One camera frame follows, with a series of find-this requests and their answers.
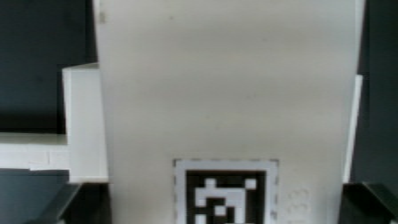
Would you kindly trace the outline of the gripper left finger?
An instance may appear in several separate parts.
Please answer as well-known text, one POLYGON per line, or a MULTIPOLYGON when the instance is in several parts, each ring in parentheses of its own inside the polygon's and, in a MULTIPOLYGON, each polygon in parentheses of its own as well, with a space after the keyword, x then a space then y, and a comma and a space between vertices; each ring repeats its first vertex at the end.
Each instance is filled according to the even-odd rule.
POLYGON ((66 184, 62 186, 39 217, 28 220, 23 224, 68 224, 66 211, 71 207, 80 189, 80 184, 66 184))

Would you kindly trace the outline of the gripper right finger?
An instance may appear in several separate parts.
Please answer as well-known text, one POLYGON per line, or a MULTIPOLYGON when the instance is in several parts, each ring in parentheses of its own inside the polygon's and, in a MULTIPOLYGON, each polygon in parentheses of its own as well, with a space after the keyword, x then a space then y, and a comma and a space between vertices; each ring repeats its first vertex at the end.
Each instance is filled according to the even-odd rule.
POLYGON ((343 185, 339 224, 396 224, 398 196, 380 183, 343 185))

